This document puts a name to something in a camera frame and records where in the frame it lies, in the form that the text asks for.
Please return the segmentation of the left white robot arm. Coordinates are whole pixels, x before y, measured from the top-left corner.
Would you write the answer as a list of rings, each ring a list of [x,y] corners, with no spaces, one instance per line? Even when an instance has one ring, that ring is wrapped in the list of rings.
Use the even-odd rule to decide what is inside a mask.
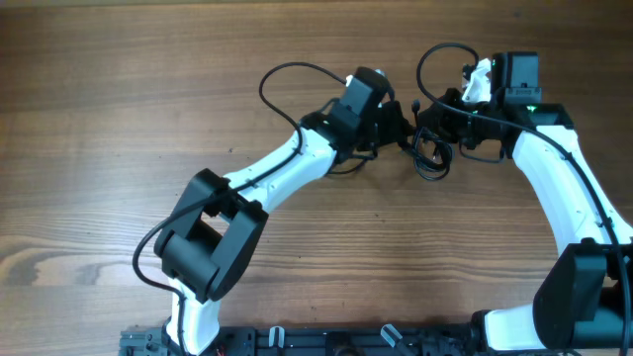
[[[204,169],[186,186],[154,244],[174,293],[165,333],[175,354],[199,355],[219,335],[222,299],[277,207],[333,167],[376,157],[380,117],[395,106],[394,90],[380,70],[367,67],[342,82],[342,96],[294,123],[280,147],[224,176]]]

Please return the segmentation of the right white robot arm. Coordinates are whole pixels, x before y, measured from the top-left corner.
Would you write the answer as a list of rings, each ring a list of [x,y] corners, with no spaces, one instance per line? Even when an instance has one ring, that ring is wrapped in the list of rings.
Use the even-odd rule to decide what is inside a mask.
[[[417,114],[419,126],[462,152],[501,145],[528,179],[553,231],[558,259],[531,303],[487,311],[482,337],[497,352],[632,348],[632,227],[600,188],[560,104],[545,104],[535,52],[496,53],[463,68]]]

